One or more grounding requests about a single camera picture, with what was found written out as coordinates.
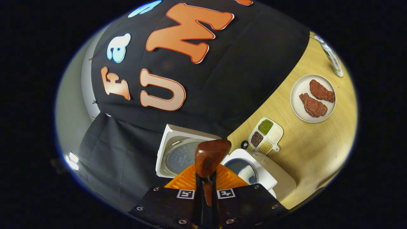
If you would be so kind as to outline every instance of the white appliance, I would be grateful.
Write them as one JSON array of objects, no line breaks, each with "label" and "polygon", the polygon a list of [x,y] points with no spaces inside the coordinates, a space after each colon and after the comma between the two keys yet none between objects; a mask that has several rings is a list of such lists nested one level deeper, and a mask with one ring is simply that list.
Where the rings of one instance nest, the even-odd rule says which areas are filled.
[{"label": "white appliance", "polygon": [[260,183],[280,202],[297,186],[287,172],[262,153],[236,149],[221,164],[249,184]]},{"label": "white appliance", "polygon": [[176,177],[195,162],[195,149],[199,143],[216,139],[221,137],[167,124],[155,164],[157,176]]}]

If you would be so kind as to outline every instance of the small black knob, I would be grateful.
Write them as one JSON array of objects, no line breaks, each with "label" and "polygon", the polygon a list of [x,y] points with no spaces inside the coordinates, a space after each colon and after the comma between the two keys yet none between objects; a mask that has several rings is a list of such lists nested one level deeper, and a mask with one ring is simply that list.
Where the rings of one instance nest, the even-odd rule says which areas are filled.
[{"label": "small black knob", "polygon": [[246,140],[242,141],[242,143],[240,144],[240,148],[242,148],[244,150],[247,149],[248,146],[249,146],[249,142]]}]

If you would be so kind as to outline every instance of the yellow grains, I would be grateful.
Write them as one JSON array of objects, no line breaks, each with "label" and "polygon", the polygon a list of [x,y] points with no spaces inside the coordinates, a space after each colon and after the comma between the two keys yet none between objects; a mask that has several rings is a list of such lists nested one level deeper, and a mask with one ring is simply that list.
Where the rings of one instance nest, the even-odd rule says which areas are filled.
[{"label": "yellow grains", "polygon": [[273,146],[270,144],[269,141],[265,141],[260,148],[258,149],[260,153],[267,154]]}]

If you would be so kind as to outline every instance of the orange letter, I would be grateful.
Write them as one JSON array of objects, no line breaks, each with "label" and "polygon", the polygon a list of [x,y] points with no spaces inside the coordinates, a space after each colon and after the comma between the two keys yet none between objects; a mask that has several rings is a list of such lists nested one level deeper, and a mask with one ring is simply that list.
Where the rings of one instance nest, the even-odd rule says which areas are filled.
[{"label": "orange letter", "polygon": [[146,91],[142,91],[140,93],[140,103],[142,106],[152,106],[161,110],[173,111],[180,108],[184,103],[186,96],[185,89],[174,80],[152,75],[144,68],[140,72],[140,84],[143,87],[147,87],[149,84],[159,86],[172,91],[174,94],[172,99],[166,100],[151,96]]},{"label": "orange letter", "polygon": [[237,1],[238,3],[245,5],[245,6],[253,4],[253,2],[250,0],[235,0],[235,1]]},{"label": "orange letter", "polygon": [[195,64],[200,63],[209,50],[206,43],[192,44],[184,40],[214,39],[213,34],[198,21],[210,24],[212,29],[224,29],[234,18],[228,12],[218,12],[201,7],[188,6],[179,3],[167,12],[167,17],[178,22],[179,25],[160,29],[150,34],[146,43],[146,50],[153,51],[156,48],[166,48],[191,57]]},{"label": "orange letter", "polygon": [[119,80],[119,76],[113,73],[109,73],[106,75],[107,72],[108,68],[103,67],[101,73],[106,94],[109,95],[110,93],[113,93],[121,95],[127,100],[130,100],[129,86],[127,85],[127,82],[124,79],[122,79],[121,83],[116,83],[116,80]]}]

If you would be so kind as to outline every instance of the wooden table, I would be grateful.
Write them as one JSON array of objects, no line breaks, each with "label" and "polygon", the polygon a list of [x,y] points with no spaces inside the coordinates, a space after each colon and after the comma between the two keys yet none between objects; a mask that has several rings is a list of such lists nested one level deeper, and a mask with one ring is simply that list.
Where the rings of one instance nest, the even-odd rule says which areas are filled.
[{"label": "wooden table", "polygon": [[[357,129],[358,107],[351,78],[341,60],[339,62],[344,72],[343,78],[335,75],[320,44],[310,37],[304,54],[283,83],[228,137],[232,142],[232,152],[240,148],[243,140],[248,140],[263,117],[283,128],[284,134],[278,143],[280,151],[271,151],[267,156],[297,183],[296,189],[281,201],[287,209],[326,186],[339,172],[351,151]],[[325,77],[336,92],[335,110],[320,123],[307,123],[299,119],[291,108],[290,95],[295,82],[309,74]]]}]

